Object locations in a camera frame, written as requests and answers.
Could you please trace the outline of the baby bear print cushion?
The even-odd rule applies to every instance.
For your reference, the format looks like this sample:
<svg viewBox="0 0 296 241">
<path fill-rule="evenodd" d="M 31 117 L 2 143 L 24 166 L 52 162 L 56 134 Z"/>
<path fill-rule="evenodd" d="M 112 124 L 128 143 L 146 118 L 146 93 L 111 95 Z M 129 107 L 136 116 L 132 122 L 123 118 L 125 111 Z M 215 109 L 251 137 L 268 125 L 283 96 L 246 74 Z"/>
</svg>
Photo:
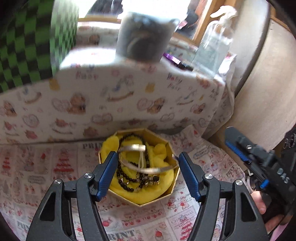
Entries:
<svg viewBox="0 0 296 241">
<path fill-rule="evenodd" d="M 53 78 L 1 94 L 1 143 L 101 138 L 133 128 L 175 133 L 189 125 L 209 138 L 231 118 L 235 54 L 209 79 L 166 58 L 116 56 L 118 31 L 118 24 L 80 22 L 77 45 Z"/>
</svg>

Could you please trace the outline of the christmas print bed sheet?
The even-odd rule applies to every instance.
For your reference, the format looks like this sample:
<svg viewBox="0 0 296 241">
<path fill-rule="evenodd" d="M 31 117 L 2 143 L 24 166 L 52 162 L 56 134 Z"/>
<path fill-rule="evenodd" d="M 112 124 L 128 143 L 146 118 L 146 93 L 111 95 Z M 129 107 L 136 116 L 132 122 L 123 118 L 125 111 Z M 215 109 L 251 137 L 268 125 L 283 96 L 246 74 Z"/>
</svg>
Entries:
<svg viewBox="0 0 296 241">
<path fill-rule="evenodd" d="M 168 136 L 176 154 L 190 158 L 218 180 L 244 179 L 242 169 L 221 149 L 189 126 Z M 1 146 L 1 214 L 20 240 L 25 240 L 37 207 L 52 181 L 80 177 L 98 164 L 101 142 Z M 200 205 L 189 194 L 182 175 L 173 193 L 144 207 L 107 195 L 98 202 L 110 240 L 186 240 Z"/>
</svg>

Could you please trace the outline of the clear plastic container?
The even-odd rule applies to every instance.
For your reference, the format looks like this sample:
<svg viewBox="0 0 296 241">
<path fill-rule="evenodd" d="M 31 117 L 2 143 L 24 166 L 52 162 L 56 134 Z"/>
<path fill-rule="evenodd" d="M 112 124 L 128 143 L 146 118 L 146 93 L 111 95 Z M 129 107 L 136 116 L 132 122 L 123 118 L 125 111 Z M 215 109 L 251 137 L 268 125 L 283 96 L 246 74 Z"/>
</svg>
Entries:
<svg viewBox="0 0 296 241">
<path fill-rule="evenodd" d="M 210 15 L 211 21 L 201 39 L 193 64 L 203 75 L 214 78 L 233 42 L 232 18 L 237 11 L 232 6 L 221 6 Z"/>
</svg>

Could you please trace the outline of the green black checkered box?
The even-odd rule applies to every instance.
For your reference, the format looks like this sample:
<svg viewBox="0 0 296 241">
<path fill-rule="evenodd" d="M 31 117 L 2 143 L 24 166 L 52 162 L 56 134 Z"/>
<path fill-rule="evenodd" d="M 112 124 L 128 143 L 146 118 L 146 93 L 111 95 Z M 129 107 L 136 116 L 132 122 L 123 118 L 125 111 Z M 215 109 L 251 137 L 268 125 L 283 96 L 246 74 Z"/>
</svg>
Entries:
<svg viewBox="0 0 296 241">
<path fill-rule="evenodd" d="M 1 92 L 53 77 L 74 47 L 73 1 L 1 1 Z"/>
</svg>

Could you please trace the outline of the yellow cloth lining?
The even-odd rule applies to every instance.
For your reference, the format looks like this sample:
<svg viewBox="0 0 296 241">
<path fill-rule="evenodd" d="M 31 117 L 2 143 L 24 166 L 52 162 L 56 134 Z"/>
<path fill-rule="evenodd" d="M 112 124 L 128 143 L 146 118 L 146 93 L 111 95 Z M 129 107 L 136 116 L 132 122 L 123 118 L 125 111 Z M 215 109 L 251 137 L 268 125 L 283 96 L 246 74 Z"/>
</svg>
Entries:
<svg viewBox="0 0 296 241">
<path fill-rule="evenodd" d="M 169 165 L 165 161 L 168 156 L 165 144 L 158 143 L 151 146 L 144 138 L 133 133 L 121 137 L 111 136 L 107 138 L 103 142 L 100 151 L 101 161 L 104 162 L 110 152 L 118 152 L 120 147 L 132 144 L 146 146 L 147 150 L 144 153 L 144 158 L 148 168 L 161 168 Z M 122 156 L 133 165 L 138 165 L 139 152 L 122 152 Z M 148 175 L 131 170 L 118 162 L 109 189 L 135 204 L 142 205 L 158 199 L 170 188 L 174 181 L 174 170 Z"/>
</svg>

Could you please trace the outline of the dark grey mug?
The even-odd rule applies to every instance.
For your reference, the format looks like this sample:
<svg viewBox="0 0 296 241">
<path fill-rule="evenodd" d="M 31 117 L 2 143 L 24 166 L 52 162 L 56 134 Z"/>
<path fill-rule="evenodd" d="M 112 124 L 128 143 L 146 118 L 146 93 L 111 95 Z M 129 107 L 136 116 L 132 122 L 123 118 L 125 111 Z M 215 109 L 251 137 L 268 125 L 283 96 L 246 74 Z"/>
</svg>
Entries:
<svg viewBox="0 0 296 241">
<path fill-rule="evenodd" d="M 116 54 L 140 62 L 159 62 L 179 22 L 128 13 L 121 20 Z"/>
</svg>

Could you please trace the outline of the octagonal cardboard box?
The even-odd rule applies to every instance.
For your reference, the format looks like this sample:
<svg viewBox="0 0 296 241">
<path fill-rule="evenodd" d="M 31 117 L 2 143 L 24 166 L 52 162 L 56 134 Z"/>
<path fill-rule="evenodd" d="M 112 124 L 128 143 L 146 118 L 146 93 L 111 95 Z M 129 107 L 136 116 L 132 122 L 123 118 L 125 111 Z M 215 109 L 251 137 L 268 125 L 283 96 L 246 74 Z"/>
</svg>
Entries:
<svg viewBox="0 0 296 241">
<path fill-rule="evenodd" d="M 117 131 L 102 144 L 99 162 L 117 154 L 111 193 L 136 206 L 172 194 L 180 169 L 169 142 L 145 128 Z"/>
</svg>

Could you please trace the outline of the purple lighter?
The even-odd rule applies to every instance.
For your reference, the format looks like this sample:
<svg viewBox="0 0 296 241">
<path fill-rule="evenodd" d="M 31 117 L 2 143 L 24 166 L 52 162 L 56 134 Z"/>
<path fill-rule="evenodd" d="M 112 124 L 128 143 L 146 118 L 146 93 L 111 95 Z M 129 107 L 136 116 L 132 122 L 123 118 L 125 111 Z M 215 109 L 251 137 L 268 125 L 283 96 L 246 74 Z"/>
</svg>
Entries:
<svg viewBox="0 0 296 241">
<path fill-rule="evenodd" d="M 171 54 L 164 53 L 163 57 L 165 57 L 168 61 L 170 61 L 170 63 L 172 63 L 175 66 L 178 66 L 181 63 L 181 61 L 179 59 L 177 59 L 176 57 L 174 57 Z"/>
</svg>

